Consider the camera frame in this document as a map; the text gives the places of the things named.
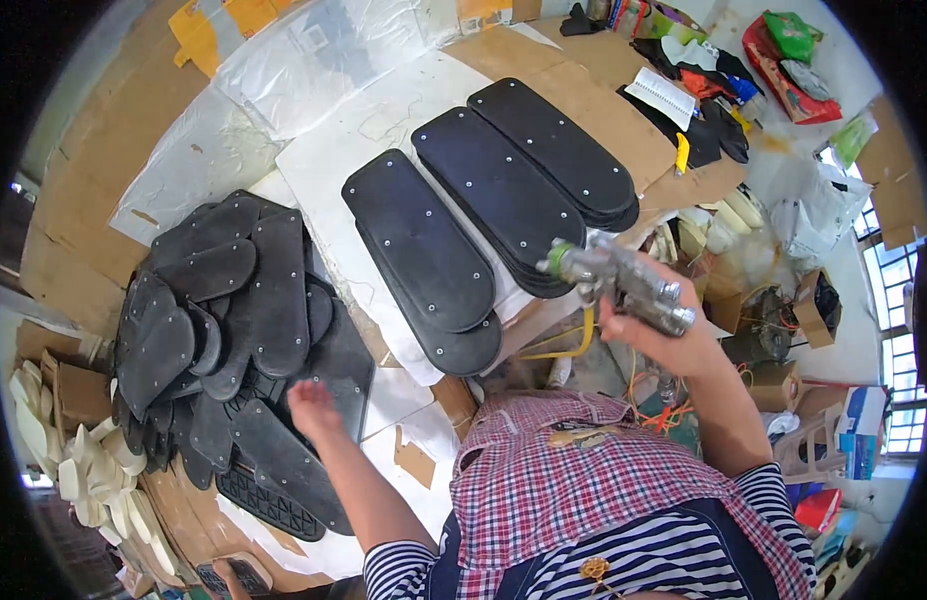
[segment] window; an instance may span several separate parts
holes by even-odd
[[[863,179],[857,165],[841,168],[830,147],[819,152],[821,162],[833,165],[851,177]],[[883,244],[874,203],[867,198],[853,223],[864,258],[881,340],[881,381],[890,390],[890,413],[885,423],[881,452],[896,456],[921,451],[924,440],[927,390],[917,385],[914,336],[906,326],[904,299],[913,286],[917,269],[917,248],[923,240],[887,249]]]

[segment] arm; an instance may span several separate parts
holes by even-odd
[[[774,460],[757,405],[734,364],[710,336],[704,311],[689,279],[641,255],[668,282],[679,282],[680,301],[697,310],[694,326],[683,337],[663,336],[636,318],[614,315],[607,298],[600,302],[601,339],[620,340],[659,362],[687,382],[699,421],[703,459],[727,477]]]
[[[363,552],[386,542],[437,545],[403,497],[348,432],[323,383],[297,382],[287,392],[293,426],[313,443]]]

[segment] green bag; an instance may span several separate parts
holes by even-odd
[[[824,39],[824,32],[807,25],[796,12],[764,12],[770,38],[784,59],[802,61],[807,65],[814,54],[814,45]]]

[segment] person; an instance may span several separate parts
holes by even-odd
[[[635,424],[629,402],[570,390],[488,398],[461,443],[439,544],[350,440],[321,385],[289,393],[365,552],[370,600],[809,598],[810,544],[736,368],[693,284],[644,255],[697,320],[670,339],[600,302],[601,338],[683,377],[703,461]],[[576,442],[567,442],[567,432]]]

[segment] red bag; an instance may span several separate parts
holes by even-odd
[[[843,118],[840,104],[836,101],[814,100],[783,74],[781,52],[771,39],[762,14],[746,28],[742,42],[747,60],[767,82],[776,101],[780,102],[793,123],[813,125]]]

